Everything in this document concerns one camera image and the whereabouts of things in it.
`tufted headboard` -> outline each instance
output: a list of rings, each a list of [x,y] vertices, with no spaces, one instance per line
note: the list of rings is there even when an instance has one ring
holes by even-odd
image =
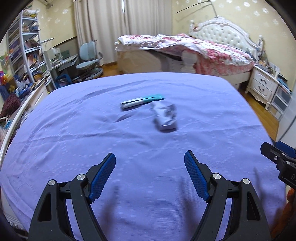
[[[223,17],[219,16],[200,23],[197,28],[194,28],[194,21],[191,20],[189,35],[197,39],[213,41],[243,51],[249,51],[258,60],[257,44],[250,40],[249,34]]]

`white crumpled wrapper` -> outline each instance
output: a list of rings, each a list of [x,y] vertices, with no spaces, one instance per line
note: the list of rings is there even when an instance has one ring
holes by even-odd
[[[162,131],[177,128],[177,111],[174,104],[166,100],[159,100],[151,102],[151,107],[159,130]]]

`beige curtain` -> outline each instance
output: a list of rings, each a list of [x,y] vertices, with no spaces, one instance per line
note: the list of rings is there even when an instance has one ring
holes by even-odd
[[[172,0],[125,0],[130,34],[172,35]]]
[[[115,62],[114,42],[128,34],[121,0],[76,0],[74,9],[79,45],[97,40],[97,51],[104,55],[101,64]]]

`purple bed sheet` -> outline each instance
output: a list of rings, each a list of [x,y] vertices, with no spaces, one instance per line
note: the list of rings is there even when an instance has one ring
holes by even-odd
[[[146,104],[122,111],[122,101],[160,93],[177,108],[178,128],[160,132]],[[50,93],[8,148],[1,188],[29,230],[50,179],[72,180],[112,152],[116,167],[92,204],[109,241],[190,240],[206,207],[184,165],[192,150],[226,179],[249,178],[269,224],[285,203],[274,163],[261,155],[270,139],[243,97],[224,79],[184,73],[100,78]],[[82,239],[71,202],[70,222]],[[231,200],[217,239],[224,235]]]

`metal pin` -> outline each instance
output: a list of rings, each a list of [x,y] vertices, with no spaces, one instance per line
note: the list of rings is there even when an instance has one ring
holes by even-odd
[[[244,182],[244,184],[250,184],[250,180],[247,178],[244,178],[242,181]]]
[[[80,180],[80,181],[83,180],[84,178],[85,178],[84,174],[80,174],[80,175],[77,176],[77,179]]]
[[[50,180],[49,182],[48,182],[48,185],[50,185],[50,186],[53,186],[55,184],[55,180]]]
[[[220,179],[220,178],[221,178],[221,175],[218,174],[218,173],[214,173],[214,174],[213,174],[213,178],[214,178],[214,179]]]

